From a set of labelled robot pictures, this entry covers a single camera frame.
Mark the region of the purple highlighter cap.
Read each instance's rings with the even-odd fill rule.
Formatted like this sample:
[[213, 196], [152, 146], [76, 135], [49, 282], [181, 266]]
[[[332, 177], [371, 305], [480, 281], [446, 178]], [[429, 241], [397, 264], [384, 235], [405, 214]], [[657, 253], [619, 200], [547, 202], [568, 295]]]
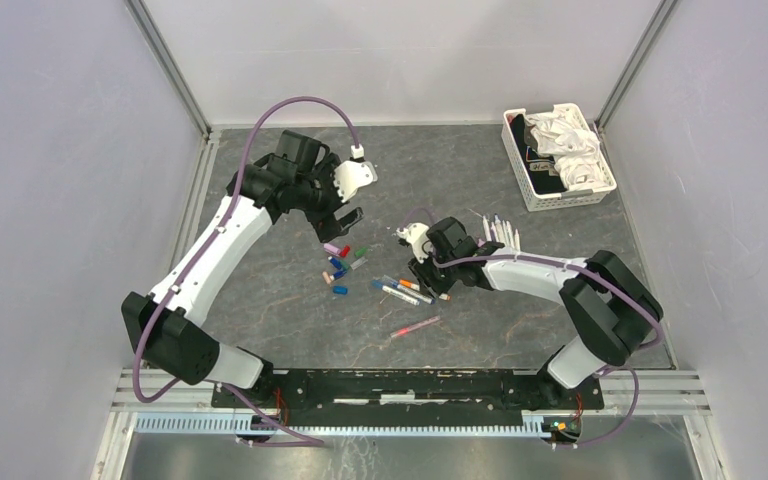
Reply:
[[341, 249], [340, 249], [340, 248], [338, 248], [338, 247], [336, 247], [335, 245], [332, 245], [332, 244], [330, 244], [330, 243], [325, 243], [325, 244], [323, 245], [323, 249], [324, 249], [326, 252], [328, 252], [330, 255], [336, 255], [336, 256], [339, 256], [339, 255], [340, 255], [340, 252], [341, 252]]

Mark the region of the red thin pen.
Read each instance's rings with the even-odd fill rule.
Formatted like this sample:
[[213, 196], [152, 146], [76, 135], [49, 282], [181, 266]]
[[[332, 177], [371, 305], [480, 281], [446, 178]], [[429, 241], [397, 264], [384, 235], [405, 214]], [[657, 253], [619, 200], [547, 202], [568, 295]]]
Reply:
[[426, 320], [423, 320], [423, 321], [420, 321], [420, 322], [416, 322], [414, 324], [405, 326], [403, 328], [400, 328], [400, 329], [392, 332], [390, 334], [390, 337], [391, 338], [402, 337], [402, 336], [407, 335], [409, 333], [412, 333], [414, 331], [417, 331], [417, 330], [420, 330], [422, 328], [434, 325], [435, 323], [438, 323], [440, 320], [441, 320], [441, 318], [439, 316], [434, 316], [434, 317], [428, 318]]

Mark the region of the orange cap marker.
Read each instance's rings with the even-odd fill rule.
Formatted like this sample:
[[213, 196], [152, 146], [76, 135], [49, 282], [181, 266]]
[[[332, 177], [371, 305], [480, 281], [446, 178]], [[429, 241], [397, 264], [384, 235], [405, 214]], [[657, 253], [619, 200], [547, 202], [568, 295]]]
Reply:
[[417, 291], [417, 292], [420, 292], [420, 293], [423, 293], [423, 294], [430, 295], [431, 297], [434, 297], [436, 299], [440, 299], [440, 300], [443, 300], [443, 301], [450, 301], [451, 300], [451, 296], [449, 294], [446, 294], [446, 293], [433, 294], [430, 291], [424, 290], [421, 285], [419, 285], [417, 283], [414, 283], [414, 282], [411, 282], [411, 281], [406, 280], [406, 279], [400, 279], [399, 280], [399, 284], [402, 285], [402, 286], [405, 286], [405, 287], [407, 287], [407, 288], [409, 288], [409, 289], [411, 289], [413, 291]]

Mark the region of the light blue cap marker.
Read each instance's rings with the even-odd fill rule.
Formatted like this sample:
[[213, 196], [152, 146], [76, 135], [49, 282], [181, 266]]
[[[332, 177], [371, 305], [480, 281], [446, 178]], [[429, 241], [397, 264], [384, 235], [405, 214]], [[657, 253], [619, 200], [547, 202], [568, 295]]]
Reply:
[[408, 304], [411, 304], [411, 305], [414, 305], [414, 306], [418, 306], [420, 304], [420, 300], [417, 299], [416, 297], [411, 296], [409, 294], [406, 294], [406, 293], [404, 293], [402, 291], [399, 291], [398, 289], [396, 289], [396, 288], [394, 288], [392, 286], [386, 285], [386, 284], [380, 282], [379, 280], [373, 280], [371, 282], [371, 285], [373, 287], [383, 291], [384, 293], [386, 293], [386, 294], [388, 294], [390, 296], [393, 296], [395, 298], [398, 298], [398, 299], [400, 299], [400, 300], [402, 300], [402, 301], [404, 301], [404, 302], [406, 302]]

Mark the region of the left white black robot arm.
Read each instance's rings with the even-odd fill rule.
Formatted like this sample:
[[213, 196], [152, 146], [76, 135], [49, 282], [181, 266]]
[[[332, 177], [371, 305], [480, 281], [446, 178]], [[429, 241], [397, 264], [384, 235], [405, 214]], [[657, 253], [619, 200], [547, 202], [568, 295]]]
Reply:
[[282, 215], [303, 213], [319, 242], [328, 243], [362, 219], [361, 208], [337, 213], [377, 179], [361, 145], [352, 146], [343, 161], [321, 141], [283, 131], [274, 152], [235, 173], [214, 218], [172, 271], [149, 293], [131, 292], [123, 301], [136, 362], [190, 385], [231, 384], [248, 406], [266, 405], [274, 394], [268, 362], [204, 330], [213, 302], [243, 256]]

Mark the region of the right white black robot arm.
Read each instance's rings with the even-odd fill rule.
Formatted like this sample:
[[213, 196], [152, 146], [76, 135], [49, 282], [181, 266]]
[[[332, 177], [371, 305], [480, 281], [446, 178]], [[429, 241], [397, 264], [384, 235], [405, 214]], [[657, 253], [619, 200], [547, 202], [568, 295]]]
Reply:
[[663, 339], [660, 303], [610, 251], [557, 258], [499, 241], [479, 243], [453, 217], [432, 226], [407, 224], [397, 236], [412, 251], [409, 268], [421, 290], [432, 296], [461, 283], [565, 308], [576, 335], [542, 367], [537, 382], [540, 400], [551, 408], [566, 406], [586, 379], [624, 366], [635, 352]]

